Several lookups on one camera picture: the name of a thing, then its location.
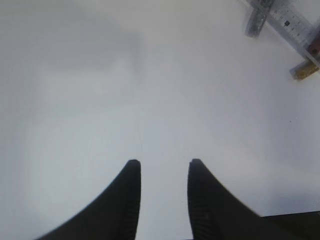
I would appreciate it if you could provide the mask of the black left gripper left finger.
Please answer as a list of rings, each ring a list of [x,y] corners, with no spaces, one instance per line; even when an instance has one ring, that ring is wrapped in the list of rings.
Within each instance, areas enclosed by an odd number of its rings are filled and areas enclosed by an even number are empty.
[[[88,206],[42,240],[134,240],[141,204],[141,163],[129,160]]]

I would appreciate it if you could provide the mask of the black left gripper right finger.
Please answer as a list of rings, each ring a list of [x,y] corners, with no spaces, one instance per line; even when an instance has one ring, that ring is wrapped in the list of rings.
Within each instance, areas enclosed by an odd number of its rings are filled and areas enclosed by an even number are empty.
[[[318,240],[318,211],[259,216],[231,194],[200,159],[187,178],[188,215],[195,240]]]

